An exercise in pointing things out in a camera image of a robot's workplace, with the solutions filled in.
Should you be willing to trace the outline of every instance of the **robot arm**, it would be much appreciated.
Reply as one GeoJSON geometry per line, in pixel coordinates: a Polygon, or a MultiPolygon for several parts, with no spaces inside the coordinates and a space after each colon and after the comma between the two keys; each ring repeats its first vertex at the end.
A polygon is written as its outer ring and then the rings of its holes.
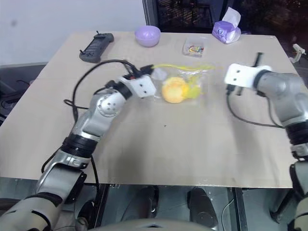
{"type": "Polygon", "coordinates": [[[89,109],[78,119],[38,180],[36,194],[0,217],[1,230],[53,230],[63,204],[73,202],[78,196],[87,177],[82,170],[88,166],[96,144],[125,102],[133,95],[144,98],[155,92],[149,75],[142,75],[120,77],[111,88],[95,94],[89,109]]]}
{"type": "Polygon", "coordinates": [[[308,230],[308,96],[300,92],[302,80],[291,73],[271,72],[268,66],[232,64],[227,84],[256,90],[268,97],[290,139],[291,152],[298,161],[290,166],[293,188],[303,196],[295,217],[295,230],[308,230]]]}

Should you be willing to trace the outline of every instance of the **tissue box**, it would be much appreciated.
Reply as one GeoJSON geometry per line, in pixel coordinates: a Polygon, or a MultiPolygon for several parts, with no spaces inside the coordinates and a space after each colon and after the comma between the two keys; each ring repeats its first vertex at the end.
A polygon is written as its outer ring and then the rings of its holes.
{"type": "Polygon", "coordinates": [[[240,38],[241,30],[234,27],[232,23],[219,21],[215,22],[212,35],[223,43],[232,43],[240,38]]]}

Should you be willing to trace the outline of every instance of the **purple bowl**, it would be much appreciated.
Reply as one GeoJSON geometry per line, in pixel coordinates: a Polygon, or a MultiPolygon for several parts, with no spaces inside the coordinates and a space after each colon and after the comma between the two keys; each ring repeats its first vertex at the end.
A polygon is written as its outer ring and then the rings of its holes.
{"type": "Polygon", "coordinates": [[[141,26],[135,31],[137,42],[144,47],[155,46],[160,39],[160,29],[155,26],[141,26]]]}

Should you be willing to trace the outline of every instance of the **black remote control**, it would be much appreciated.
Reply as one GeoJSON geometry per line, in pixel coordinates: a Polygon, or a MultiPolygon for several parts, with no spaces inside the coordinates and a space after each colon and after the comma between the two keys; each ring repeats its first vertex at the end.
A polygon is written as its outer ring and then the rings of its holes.
{"type": "Polygon", "coordinates": [[[94,36],[87,48],[84,51],[80,50],[79,58],[82,61],[99,63],[101,61],[101,55],[108,44],[115,40],[114,36],[110,33],[100,34],[98,31],[96,32],[97,35],[94,36]]]}

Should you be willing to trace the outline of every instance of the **beige tabletop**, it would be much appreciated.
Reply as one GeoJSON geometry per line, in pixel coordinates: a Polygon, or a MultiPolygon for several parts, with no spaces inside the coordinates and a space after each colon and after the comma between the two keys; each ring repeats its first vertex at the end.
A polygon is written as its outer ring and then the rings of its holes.
{"type": "MultiPolygon", "coordinates": [[[[126,59],[137,67],[207,62],[217,69],[207,77],[205,94],[198,101],[129,100],[93,154],[100,183],[292,186],[288,169],[295,160],[285,131],[243,123],[232,117],[225,102],[227,67],[252,65],[257,52],[264,53],[261,64],[296,73],[276,37],[242,35],[225,45],[202,34],[206,49],[198,59],[181,53],[191,34],[162,33],[155,47],[144,48],[133,32],[112,33],[115,41],[102,60],[126,59]]],[[[73,34],[0,127],[0,176],[38,179],[42,163],[69,134],[73,117],[63,99],[71,98],[77,80],[93,66],[78,54],[94,34],[73,34]]],[[[78,89],[77,105],[88,106],[96,89],[125,73],[120,64],[95,70],[78,89]]],[[[250,90],[232,96],[231,104],[242,117],[270,123],[266,100],[250,90]]],[[[87,182],[94,182],[91,166],[86,173],[87,182]]]]}

